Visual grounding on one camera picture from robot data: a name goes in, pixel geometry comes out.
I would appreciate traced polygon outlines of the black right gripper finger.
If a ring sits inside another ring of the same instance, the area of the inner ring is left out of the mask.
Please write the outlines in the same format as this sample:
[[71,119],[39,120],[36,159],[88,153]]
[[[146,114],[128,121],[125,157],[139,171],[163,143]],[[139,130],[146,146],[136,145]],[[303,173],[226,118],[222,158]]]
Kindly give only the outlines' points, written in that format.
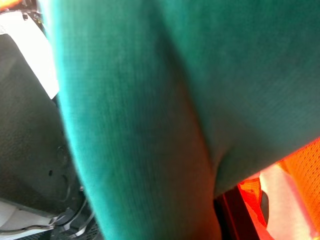
[[258,240],[257,230],[237,186],[218,196],[214,209],[222,240]]

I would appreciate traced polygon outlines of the green knit cloth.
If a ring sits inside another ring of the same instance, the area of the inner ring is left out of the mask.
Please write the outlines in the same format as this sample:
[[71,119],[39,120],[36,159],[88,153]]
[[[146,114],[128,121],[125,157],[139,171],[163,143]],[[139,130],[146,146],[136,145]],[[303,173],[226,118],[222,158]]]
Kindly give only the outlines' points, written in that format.
[[0,201],[105,240],[221,240],[214,198],[320,137],[320,0],[38,0],[58,103],[0,35]]

